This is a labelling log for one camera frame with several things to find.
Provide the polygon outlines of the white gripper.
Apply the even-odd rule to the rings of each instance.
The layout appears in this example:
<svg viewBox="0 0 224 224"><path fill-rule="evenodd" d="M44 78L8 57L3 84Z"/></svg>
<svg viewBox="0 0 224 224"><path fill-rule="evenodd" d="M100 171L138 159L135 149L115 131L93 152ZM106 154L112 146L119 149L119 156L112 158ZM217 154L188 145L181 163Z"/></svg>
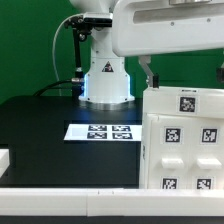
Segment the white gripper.
<svg viewBox="0 0 224 224"><path fill-rule="evenodd" d="M159 76L149 55L224 47L224 0L119 0L114 8L112 47L138 61L149 87Z"/></svg>

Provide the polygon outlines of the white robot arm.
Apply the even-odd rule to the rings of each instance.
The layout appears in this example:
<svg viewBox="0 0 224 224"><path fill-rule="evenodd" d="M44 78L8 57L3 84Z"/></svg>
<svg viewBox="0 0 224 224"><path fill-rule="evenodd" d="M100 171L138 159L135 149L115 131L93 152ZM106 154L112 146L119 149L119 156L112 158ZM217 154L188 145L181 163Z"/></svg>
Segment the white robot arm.
<svg viewBox="0 0 224 224"><path fill-rule="evenodd" d="M78 37L92 37L85 104L112 108L134 100L126 57L146 66L152 55L224 47L224 0L69 1L80 10L73 18Z"/></svg>

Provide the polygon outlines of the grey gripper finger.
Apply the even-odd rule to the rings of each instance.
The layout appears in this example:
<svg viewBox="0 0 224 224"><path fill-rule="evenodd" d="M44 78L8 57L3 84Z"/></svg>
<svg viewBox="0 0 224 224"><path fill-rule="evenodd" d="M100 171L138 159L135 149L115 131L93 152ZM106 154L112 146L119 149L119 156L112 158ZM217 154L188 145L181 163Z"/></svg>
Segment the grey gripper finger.
<svg viewBox="0 0 224 224"><path fill-rule="evenodd" d="M221 65L216 68L216 79L219 83L224 84L224 59Z"/></svg>

